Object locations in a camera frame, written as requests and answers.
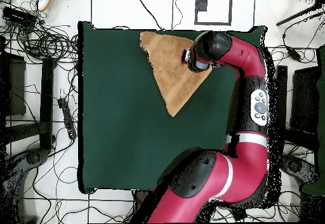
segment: power strip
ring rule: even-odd
[[[75,140],[77,138],[77,133],[74,128],[74,122],[72,120],[68,102],[64,98],[58,99],[58,107],[63,111],[64,126],[67,128],[69,138]]]

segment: triangular towel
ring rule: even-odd
[[[174,117],[196,89],[212,71],[194,73],[181,63],[184,49],[193,41],[178,36],[142,32],[140,46],[147,53],[154,77],[166,103],[168,113]]]

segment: black chair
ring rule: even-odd
[[[307,13],[309,13],[311,11],[318,10],[318,9],[322,8],[323,5],[325,4],[325,0],[314,0],[314,1],[315,1],[315,4],[313,6],[307,8],[307,9],[301,11],[301,12],[298,12],[297,14],[294,14],[294,15],[290,16],[289,18],[286,18],[286,19],[278,22],[277,26],[280,26],[280,25],[282,25],[282,24],[284,24],[286,22],[289,22],[290,20],[293,20],[294,18],[298,18],[299,16],[307,14]]]

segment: round button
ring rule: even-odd
[[[267,106],[264,103],[258,102],[255,104],[254,109],[260,114],[264,114],[267,111]]]

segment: white stripe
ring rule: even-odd
[[[226,144],[229,144],[230,142],[231,142],[231,136],[227,135]],[[239,134],[239,143],[242,143],[242,142],[255,143],[255,144],[259,144],[259,145],[262,145],[267,148],[267,138],[262,135],[258,135],[256,133],[241,133],[241,134]]]
[[[227,192],[227,190],[229,189],[231,183],[232,183],[232,177],[234,175],[234,169],[232,167],[232,163],[231,161],[224,156],[224,158],[226,158],[227,160],[227,164],[228,164],[228,178],[227,181],[225,183],[225,186],[223,187],[223,189],[215,196],[215,198],[219,198],[220,196],[222,196],[223,194],[225,194]]]

